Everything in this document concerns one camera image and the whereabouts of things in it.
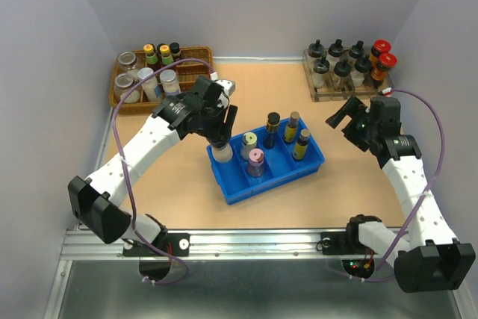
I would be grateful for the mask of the green lid spice jar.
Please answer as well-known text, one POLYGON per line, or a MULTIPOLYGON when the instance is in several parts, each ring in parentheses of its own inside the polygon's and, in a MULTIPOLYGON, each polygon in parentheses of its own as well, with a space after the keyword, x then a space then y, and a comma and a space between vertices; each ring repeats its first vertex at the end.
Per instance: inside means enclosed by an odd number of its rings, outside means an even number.
POLYGON ((257 135, 254 132, 248 131, 242 135, 240 155, 243 160, 249 160, 249 153, 257 146, 257 135))

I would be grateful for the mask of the amber oil bottle black cap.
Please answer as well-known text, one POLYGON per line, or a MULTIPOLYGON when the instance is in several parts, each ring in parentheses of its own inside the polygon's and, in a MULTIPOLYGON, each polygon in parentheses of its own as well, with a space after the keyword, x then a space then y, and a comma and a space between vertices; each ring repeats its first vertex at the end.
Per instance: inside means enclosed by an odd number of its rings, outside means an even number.
POLYGON ((266 132, 267 135, 264 139, 263 145, 265 149, 272 149, 275 144, 276 132, 279 129, 280 115, 277 112, 270 112, 267 115, 266 132))

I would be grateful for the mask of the silver lid grinder jar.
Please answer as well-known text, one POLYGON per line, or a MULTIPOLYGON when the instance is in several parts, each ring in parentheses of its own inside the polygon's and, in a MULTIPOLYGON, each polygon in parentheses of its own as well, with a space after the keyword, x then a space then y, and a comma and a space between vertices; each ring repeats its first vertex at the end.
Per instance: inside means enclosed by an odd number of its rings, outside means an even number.
POLYGON ((211 140, 210 145, 212 156, 216 162, 226 163, 232 159, 233 150, 227 140, 211 140))

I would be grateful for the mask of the pink lid spice jar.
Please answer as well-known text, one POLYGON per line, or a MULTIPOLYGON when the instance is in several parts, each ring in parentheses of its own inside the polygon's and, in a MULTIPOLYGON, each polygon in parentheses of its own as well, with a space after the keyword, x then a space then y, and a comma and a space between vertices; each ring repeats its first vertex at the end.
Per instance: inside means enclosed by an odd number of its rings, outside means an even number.
POLYGON ((249 151, 247 172, 251 177, 258 178, 264 173, 264 152, 259 148, 249 151))

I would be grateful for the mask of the yellow label bottle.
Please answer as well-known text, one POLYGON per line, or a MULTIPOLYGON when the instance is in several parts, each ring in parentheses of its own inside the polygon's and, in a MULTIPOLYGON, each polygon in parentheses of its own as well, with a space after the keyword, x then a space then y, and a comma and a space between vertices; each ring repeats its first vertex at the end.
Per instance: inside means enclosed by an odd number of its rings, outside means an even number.
POLYGON ((285 126, 285 131, 284 131, 284 136, 283 140, 286 143, 292 143, 296 137, 297 134, 297 126, 299 123, 299 112, 293 111, 291 112, 287 124, 285 126))
POLYGON ((306 128, 302 129, 299 133, 299 137, 294 145, 294 150, 292 152, 292 157, 296 161, 301 161, 304 159, 306 150, 308 147, 308 142, 310 139, 310 131, 306 128))

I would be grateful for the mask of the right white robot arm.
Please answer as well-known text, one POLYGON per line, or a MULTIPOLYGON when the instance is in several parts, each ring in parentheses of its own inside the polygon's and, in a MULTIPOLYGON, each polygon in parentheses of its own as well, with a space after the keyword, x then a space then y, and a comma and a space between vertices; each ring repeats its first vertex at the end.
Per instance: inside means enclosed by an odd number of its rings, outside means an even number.
POLYGON ((406 293, 454 291, 476 259, 471 244, 462 243, 447 225, 431 191, 432 179, 423 170, 415 138, 401 132, 398 99, 374 96, 366 105, 352 97, 326 122, 363 152, 370 152, 391 183, 405 223, 393 233, 375 216, 351 217, 346 229, 322 242, 327 255, 360 254, 369 249, 389 264, 406 293))

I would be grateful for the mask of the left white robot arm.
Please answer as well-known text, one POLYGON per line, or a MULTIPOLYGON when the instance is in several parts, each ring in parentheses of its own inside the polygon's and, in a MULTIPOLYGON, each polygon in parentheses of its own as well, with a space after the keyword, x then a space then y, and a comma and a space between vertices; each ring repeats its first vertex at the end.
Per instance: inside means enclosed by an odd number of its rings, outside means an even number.
POLYGON ((121 205, 133 184, 188 134, 204 137, 221 162, 232 158, 229 141, 238 109, 229 98, 234 91, 233 81, 200 76, 188 91, 166 97, 109 162, 87 178, 76 176, 69 182, 74 216, 106 244, 136 241, 148 254, 162 253, 167 228, 154 217, 139 217, 121 205))

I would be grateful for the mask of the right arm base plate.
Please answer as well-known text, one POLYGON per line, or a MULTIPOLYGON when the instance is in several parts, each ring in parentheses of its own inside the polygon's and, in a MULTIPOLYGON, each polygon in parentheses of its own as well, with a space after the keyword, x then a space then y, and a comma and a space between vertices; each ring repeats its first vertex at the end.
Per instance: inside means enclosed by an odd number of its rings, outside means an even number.
POLYGON ((357 238, 348 235, 345 230, 320 233, 316 250, 324 255, 365 255, 371 249, 361 244, 357 238))

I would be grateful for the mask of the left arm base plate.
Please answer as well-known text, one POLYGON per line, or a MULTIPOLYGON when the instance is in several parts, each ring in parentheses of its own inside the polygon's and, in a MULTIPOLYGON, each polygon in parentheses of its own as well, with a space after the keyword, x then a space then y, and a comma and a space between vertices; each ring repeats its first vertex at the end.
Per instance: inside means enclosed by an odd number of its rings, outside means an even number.
MULTIPOLYGON (((168 232, 159 240, 154 241, 152 245, 170 255, 187 257, 190 252, 190 234, 187 232, 168 232)), ((123 243, 122 255, 126 258, 139 258, 158 254, 144 243, 127 240, 123 243)))

